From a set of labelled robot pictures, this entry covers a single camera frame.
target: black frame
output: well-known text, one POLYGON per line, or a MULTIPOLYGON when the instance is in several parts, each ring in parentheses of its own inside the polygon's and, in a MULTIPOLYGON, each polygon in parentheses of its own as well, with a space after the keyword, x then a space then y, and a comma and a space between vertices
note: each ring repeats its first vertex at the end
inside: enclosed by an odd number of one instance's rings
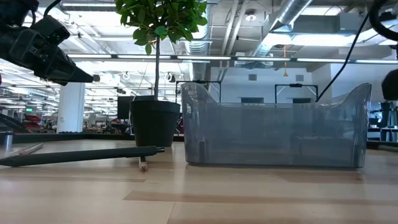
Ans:
POLYGON ((314 87, 315 88, 315 94, 318 99, 318 85, 306 85, 306 84, 301 84, 301 83, 292 83, 292 84, 275 84, 275 103, 278 103, 278 96, 277 96, 277 88, 278 86, 289 86, 291 88, 302 88, 304 86, 308 87, 314 87))
POLYGON ((220 93, 219 93, 219 98, 220 98, 220 103, 221 103, 221 81, 176 81, 175 82, 175 102, 177 102, 177 97, 178 97, 178 84, 179 83, 199 83, 199 84, 207 84, 207 83, 218 83, 220 86, 220 93))

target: transparent container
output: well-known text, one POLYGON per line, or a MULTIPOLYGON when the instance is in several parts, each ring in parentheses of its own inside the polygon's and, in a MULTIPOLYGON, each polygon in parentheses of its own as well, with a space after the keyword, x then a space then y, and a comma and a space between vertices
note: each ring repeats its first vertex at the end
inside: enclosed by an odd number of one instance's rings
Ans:
POLYGON ((371 85, 319 103, 217 103, 181 86, 185 158, 191 164, 362 168, 371 85))

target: ventilation duct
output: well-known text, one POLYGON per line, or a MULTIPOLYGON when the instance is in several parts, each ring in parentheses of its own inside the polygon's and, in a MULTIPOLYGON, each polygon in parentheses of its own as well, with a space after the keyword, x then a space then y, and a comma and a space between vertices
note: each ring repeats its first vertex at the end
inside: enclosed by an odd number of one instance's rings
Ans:
MULTIPOLYGON (((206 19, 208 20, 209 7, 206 9, 206 19)), ((186 42, 185 48, 189 55, 208 55, 210 51, 210 43, 201 41, 208 38, 209 25, 198 26, 199 32, 193 33, 192 42, 186 42)), ((210 80, 210 77, 206 77, 206 66, 207 63, 192 63, 192 80, 210 80)))
MULTIPOLYGON (((267 16, 262 31, 264 38, 270 31, 276 30, 283 26, 288 26, 289 24, 293 23, 311 2, 312 0, 284 0, 281 3, 278 12, 267 16)), ((266 45, 261 42, 250 56, 265 57, 272 47, 273 46, 266 45)), ((240 67, 247 69, 267 68, 270 66, 272 66, 271 63, 264 62, 249 62, 244 65, 240 65, 240 67)))

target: ceiling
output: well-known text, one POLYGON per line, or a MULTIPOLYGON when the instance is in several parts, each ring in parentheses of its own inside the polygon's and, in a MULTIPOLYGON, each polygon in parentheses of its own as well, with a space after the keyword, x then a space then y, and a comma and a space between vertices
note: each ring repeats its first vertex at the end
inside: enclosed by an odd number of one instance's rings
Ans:
MULTIPOLYGON (((42 18, 45 7, 52 1, 40 1, 40 8, 36 13, 37 20, 42 18)), ((67 0, 63 3, 87 2, 92 4, 113 3, 113 0, 67 0)), ((210 16, 209 29, 210 36, 205 41, 210 43, 210 55, 220 55, 221 48, 226 33, 226 25, 233 4, 232 0, 209 1, 210 16)), ((254 50, 262 41, 262 26, 267 15, 276 12, 280 6, 279 0, 259 0, 250 1, 247 9, 255 10, 256 20, 246 21, 243 19, 239 28, 237 40, 235 41, 232 54, 236 52, 250 52, 254 50)), ((333 16, 342 11, 358 14, 364 11, 365 4, 372 1, 349 1, 349 0, 314 0, 311 5, 304 10, 302 15, 328 15, 333 16)), ((106 7, 80 7, 80 6, 57 6, 50 11, 50 15, 58 19, 71 33, 71 37, 60 44, 61 49, 66 54, 145 54, 145 49, 134 45, 132 33, 134 27, 122 27, 120 25, 119 15, 106 7)), ((30 26, 32 18, 30 16, 25 20, 25 26, 30 26)), ((378 43, 385 41, 376 33, 369 32, 367 41, 376 40, 378 43)), ((347 47, 316 47, 304 45, 287 45, 284 51, 283 47, 273 47, 270 51, 275 57, 303 57, 303 58, 345 58, 347 47)), ((164 55, 183 55, 187 53, 185 41, 179 41, 172 44, 165 39, 160 45, 161 54, 164 55)), ((391 54, 388 46, 364 45, 355 48, 353 58, 385 58, 391 54)), ((155 82, 155 63, 154 62, 122 62, 112 60, 86 61, 75 60, 76 64, 89 74, 100 75, 101 81, 87 84, 86 91, 86 114, 116 113, 115 96, 120 95, 115 87, 126 91, 127 95, 150 95, 150 88, 155 82), (104 104, 106 110, 95 111, 93 104, 104 104)), ((274 69, 284 66, 284 63, 274 63, 274 69)), ((317 67, 318 64, 312 63, 289 63, 289 67, 307 68, 309 72, 317 67)), ((0 61, 0 72, 2 75, 3 86, 9 85, 32 85, 34 87, 22 87, 20 89, 2 88, 3 97, 8 98, 35 98, 43 99, 52 106, 48 110, 50 114, 57 111, 57 99, 59 98, 60 87, 53 83, 47 83, 33 75, 30 70, 19 68, 6 61, 0 61)), ((166 76, 172 74, 176 80, 189 81, 192 79, 192 63, 160 63, 160 99, 175 100, 175 83, 170 83, 166 76)), ((8 100, 0 102, 2 105, 30 104, 30 100, 8 100)))

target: table surface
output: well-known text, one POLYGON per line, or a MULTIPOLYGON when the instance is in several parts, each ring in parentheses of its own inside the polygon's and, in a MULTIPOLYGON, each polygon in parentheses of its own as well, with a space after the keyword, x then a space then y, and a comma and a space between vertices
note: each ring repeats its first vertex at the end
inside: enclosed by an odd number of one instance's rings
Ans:
MULTIPOLYGON (((133 145, 46 142, 39 152, 133 145)), ((0 167, 1 223, 398 223, 392 152, 368 150, 361 170, 195 167, 177 142, 147 160, 147 172, 136 158, 0 167)))

